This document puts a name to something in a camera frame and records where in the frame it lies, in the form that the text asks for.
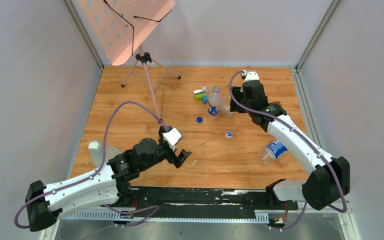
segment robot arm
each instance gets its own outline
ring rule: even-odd
[[[52,226],[58,219],[79,210],[101,205],[119,203],[126,205],[131,200],[131,186],[129,181],[139,177],[152,166],[167,160],[180,168],[191,152],[184,149],[178,156],[175,155],[176,144],[183,138],[182,134],[171,126],[161,126],[158,134],[158,143],[145,138],[132,149],[117,154],[95,177],[91,175],[98,168],[80,176],[65,181],[44,185],[42,181],[30,184],[25,201],[46,193],[27,208],[30,231],[36,232]],[[55,189],[73,184],[81,179],[89,178],[80,184],[55,191]]]
[[[331,171],[320,158],[321,155],[332,165],[338,176],[344,195],[350,191],[350,164],[344,157],[334,158],[308,138],[291,120],[286,111],[277,103],[269,103],[264,92],[264,87],[255,71],[243,71],[242,87],[232,87],[232,94],[242,105],[252,110],[257,110],[277,117],[286,122],[292,129],[272,117],[246,111],[233,100],[230,102],[230,111],[248,113],[252,122],[259,125],[280,142],[298,159],[305,172],[309,175],[307,181],[278,180],[266,187],[273,194],[273,202],[296,200],[307,201],[311,207],[321,210],[340,198]],[[309,144],[298,136],[301,133],[306,140],[315,146],[316,154]]]

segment perforated panel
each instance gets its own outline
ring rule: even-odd
[[[63,219],[70,220],[104,220],[119,221],[121,215],[109,209],[87,209],[74,212]],[[143,217],[134,217],[130,221],[139,221]],[[269,214],[260,210],[255,211],[255,218],[184,218],[184,217],[150,217],[149,222],[189,222],[189,223],[243,223],[268,224]]]
[[[108,4],[134,26],[135,51],[158,25],[133,16],[159,20],[175,5],[173,0],[107,0]],[[124,64],[132,55],[133,28],[103,0],[77,0],[112,65]]]

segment bottle label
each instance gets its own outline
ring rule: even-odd
[[[273,141],[267,147],[273,152],[275,159],[287,151],[286,147],[279,140]]]
[[[218,106],[211,106],[210,103],[208,103],[208,113],[212,116],[216,116],[219,114],[220,108]]]

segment floor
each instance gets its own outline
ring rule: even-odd
[[[154,86],[164,70],[158,66],[149,68]],[[170,73],[155,91],[161,117],[167,125],[177,128],[184,136],[177,145],[179,150],[191,151],[192,155],[183,166],[176,169],[164,161],[140,174],[131,181],[137,186],[171,186],[199,188],[264,189],[282,179],[305,180],[307,175],[290,152],[279,160],[261,165],[258,153],[274,140],[246,114],[220,118],[215,122],[207,119],[207,107],[194,100],[193,91],[202,86],[221,86],[228,98],[228,85],[238,67],[172,67],[181,75]],[[248,68],[256,70],[270,102],[280,101],[295,124],[305,132],[300,105],[289,68]],[[154,110],[151,93],[141,66],[134,70],[124,88],[120,84],[129,71],[128,66],[106,66],[97,89],[90,115],[83,133],[71,177],[95,168],[88,152],[92,140],[102,141],[105,126],[114,109],[127,100],[138,101]],[[234,86],[240,86],[237,77]],[[197,117],[204,121],[197,123]],[[146,111],[132,104],[123,106],[109,128],[107,144],[121,151],[131,149],[144,138],[158,138],[159,124]],[[227,131],[233,137],[225,137]]]

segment white wall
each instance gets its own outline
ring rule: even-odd
[[[384,1],[343,0],[302,75],[325,148],[350,162],[362,239],[384,239]]]
[[[294,65],[330,3],[331,0],[176,0],[173,11],[143,46],[167,65]],[[84,16],[82,19],[102,61],[109,65],[88,21]]]
[[[0,1],[0,239],[39,238],[14,215],[31,182],[67,179],[99,76],[61,0]]]

